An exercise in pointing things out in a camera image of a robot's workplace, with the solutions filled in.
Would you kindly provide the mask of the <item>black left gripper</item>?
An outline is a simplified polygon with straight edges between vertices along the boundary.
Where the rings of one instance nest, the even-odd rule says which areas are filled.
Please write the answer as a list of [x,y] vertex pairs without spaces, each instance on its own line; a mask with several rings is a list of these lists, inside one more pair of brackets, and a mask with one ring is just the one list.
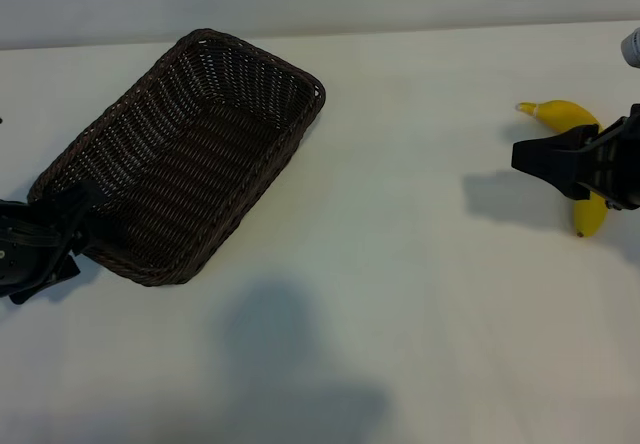
[[79,181],[32,204],[1,202],[1,296],[21,305],[36,294],[79,275],[73,254],[102,247],[109,223],[84,220],[104,202],[91,180]]

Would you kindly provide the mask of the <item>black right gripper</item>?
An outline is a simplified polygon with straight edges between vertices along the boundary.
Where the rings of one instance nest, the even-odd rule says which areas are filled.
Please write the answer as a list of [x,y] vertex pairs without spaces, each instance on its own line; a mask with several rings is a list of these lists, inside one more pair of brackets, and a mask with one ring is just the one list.
[[[597,124],[580,125],[551,137],[516,142],[511,166],[553,186],[571,200],[587,200],[590,191],[555,168],[534,166],[563,152],[587,145],[599,133]],[[639,208],[639,104],[601,132],[589,147],[588,187],[616,210]]]

